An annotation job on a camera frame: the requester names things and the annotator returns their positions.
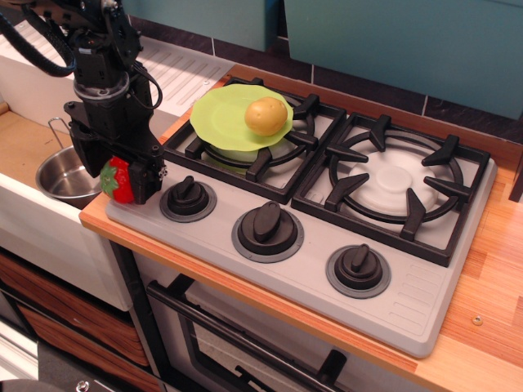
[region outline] black burner grate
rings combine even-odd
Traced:
[[[356,126],[368,129],[368,131],[352,135],[351,131]],[[449,169],[454,178],[452,181],[433,177],[425,177],[424,179],[425,184],[448,197],[436,209],[427,212],[418,196],[409,188],[405,195],[408,214],[406,216],[383,214],[363,206],[351,196],[369,179],[368,173],[355,176],[351,176],[349,173],[344,178],[338,177],[340,162],[363,164],[368,162],[368,157],[365,154],[352,149],[354,146],[368,140],[378,152],[385,152],[387,141],[392,139],[430,150],[431,153],[422,160],[423,166],[446,165]],[[463,174],[458,158],[477,164],[476,174],[470,186],[463,184]],[[396,127],[391,124],[391,118],[388,116],[381,116],[376,120],[352,114],[343,131],[335,135],[329,144],[322,149],[322,154],[314,163],[311,174],[297,190],[292,206],[297,210],[362,234],[380,243],[385,243],[438,265],[448,266],[467,219],[469,206],[474,199],[488,161],[488,153],[460,145],[456,136],[448,136],[446,140],[442,140]],[[307,194],[325,170],[329,171],[329,180],[333,188],[322,204],[322,202],[308,199]],[[450,211],[456,211],[458,219],[445,249],[438,249],[416,239],[416,234],[423,224],[436,221]],[[357,212],[370,218],[370,220],[360,219],[357,214],[352,212]],[[380,225],[379,222],[401,225],[401,230],[399,232],[390,230],[385,225]]]
[[[263,86],[263,81],[259,78],[250,82],[232,78],[226,85],[233,83]],[[287,203],[310,167],[315,151],[331,135],[344,126],[346,110],[325,105],[320,102],[318,96],[313,94],[308,97],[300,97],[276,89],[272,90],[284,96],[293,107],[293,120],[304,124],[300,126],[300,129],[294,127],[284,138],[294,146],[291,151],[275,157],[270,148],[263,148],[257,151],[257,156],[252,161],[231,158],[228,154],[224,154],[224,152],[200,139],[190,121],[187,121],[165,144],[165,158],[170,162],[245,189],[248,192],[278,203]],[[329,128],[321,136],[316,135],[316,116],[332,119]],[[302,162],[293,169],[294,173],[283,188],[278,188],[264,181],[264,175],[271,167],[283,165],[294,159],[301,159]]]

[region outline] black knob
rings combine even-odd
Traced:
[[[207,190],[187,176],[182,182],[169,190],[167,205],[177,215],[194,215],[201,212],[209,203]]]
[[[331,350],[318,371],[317,378],[326,385],[334,385],[346,363],[346,356]]]
[[[238,227],[240,243],[258,255],[277,255],[289,249],[296,239],[296,223],[276,202],[249,211]]]
[[[383,269],[376,254],[363,244],[344,251],[334,264],[334,273],[345,286],[368,290],[380,283]]]

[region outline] cabinet drawer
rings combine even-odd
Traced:
[[[18,257],[0,250],[0,279],[10,288],[141,366],[149,366],[136,329],[109,311],[78,296]]]
[[[109,352],[51,319],[19,305],[37,335],[56,348],[63,350],[92,366],[126,381],[145,392],[159,392],[159,384],[153,376],[131,365],[118,355]]]

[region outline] toy stove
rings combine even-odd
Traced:
[[[255,79],[245,82],[256,83]],[[347,116],[278,91],[293,129],[256,152],[219,150],[190,122],[166,143],[168,176],[110,219],[308,309],[431,353],[494,182],[489,154]]]

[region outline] black wire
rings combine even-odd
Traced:
[[[158,99],[156,100],[156,103],[153,106],[148,106],[148,105],[144,104],[134,94],[134,91],[130,91],[129,94],[131,94],[131,96],[144,108],[157,109],[162,104],[162,100],[163,100],[163,93],[162,93],[162,89],[160,88],[160,85],[158,84],[158,82],[156,82],[156,80],[154,80],[154,78],[150,75],[150,73],[148,73],[147,70],[138,61],[135,61],[134,65],[132,67],[138,74],[140,74],[141,76],[143,76],[144,78],[146,78],[147,80],[149,80],[151,83],[153,83],[156,86],[156,89],[158,90]]]
[[[58,52],[65,62],[65,67],[57,65],[46,58],[33,45],[25,40],[16,31],[13,25],[0,13],[0,33],[7,41],[31,64],[40,68],[46,74],[63,78],[71,74],[76,68],[76,59],[73,51],[67,46],[63,36],[56,33],[56,28],[46,24],[40,17],[29,8],[28,5],[22,6],[22,11],[28,23],[33,26]]]

